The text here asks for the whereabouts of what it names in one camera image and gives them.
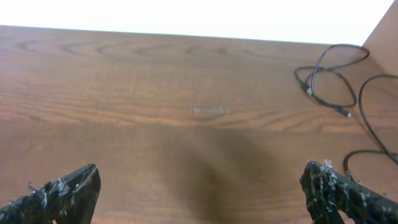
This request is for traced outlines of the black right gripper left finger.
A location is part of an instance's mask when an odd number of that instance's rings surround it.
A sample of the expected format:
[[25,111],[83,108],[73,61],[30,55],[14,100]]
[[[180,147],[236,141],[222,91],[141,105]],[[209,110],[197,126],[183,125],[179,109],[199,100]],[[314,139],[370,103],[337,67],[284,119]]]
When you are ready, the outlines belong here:
[[88,164],[11,200],[1,208],[1,224],[90,224],[101,190],[98,167]]

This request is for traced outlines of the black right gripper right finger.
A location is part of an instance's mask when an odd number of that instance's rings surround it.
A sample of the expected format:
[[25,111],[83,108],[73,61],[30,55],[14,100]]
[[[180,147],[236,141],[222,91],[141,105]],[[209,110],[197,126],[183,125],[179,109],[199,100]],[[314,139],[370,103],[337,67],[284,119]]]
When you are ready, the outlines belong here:
[[355,223],[397,223],[397,203],[335,172],[330,164],[307,163],[300,185],[315,224],[343,223],[343,212]]

